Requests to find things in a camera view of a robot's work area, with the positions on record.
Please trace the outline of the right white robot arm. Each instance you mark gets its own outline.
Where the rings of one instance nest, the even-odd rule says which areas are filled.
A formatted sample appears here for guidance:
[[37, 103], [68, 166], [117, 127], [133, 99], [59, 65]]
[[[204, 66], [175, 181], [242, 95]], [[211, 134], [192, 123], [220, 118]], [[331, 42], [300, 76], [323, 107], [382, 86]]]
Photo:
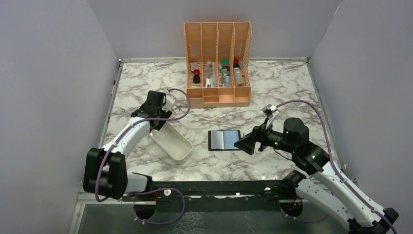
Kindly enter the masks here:
[[294, 164], [303, 170], [293, 170], [283, 179], [281, 192], [286, 198], [296, 195], [308, 200], [339, 222], [350, 234], [385, 234], [398, 218], [393, 208], [383, 208], [372, 201], [348, 177], [337, 170], [326, 151], [309, 140], [309, 129], [299, 118], [284, 121], [283, 132], [255, 126], [245, 137], [234, 143], [238, 149], [252, 155], [255, 144], [292, 155]]

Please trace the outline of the black leather card holder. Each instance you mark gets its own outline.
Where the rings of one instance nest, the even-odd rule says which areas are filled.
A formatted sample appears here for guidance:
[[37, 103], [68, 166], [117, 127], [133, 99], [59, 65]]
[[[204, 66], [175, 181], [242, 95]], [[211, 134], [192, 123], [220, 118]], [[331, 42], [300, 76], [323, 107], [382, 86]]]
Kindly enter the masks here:
[[240, 130], [210, 130], [207, 135], [209, 151], [240, 151], [234, 146], [241, 139]]

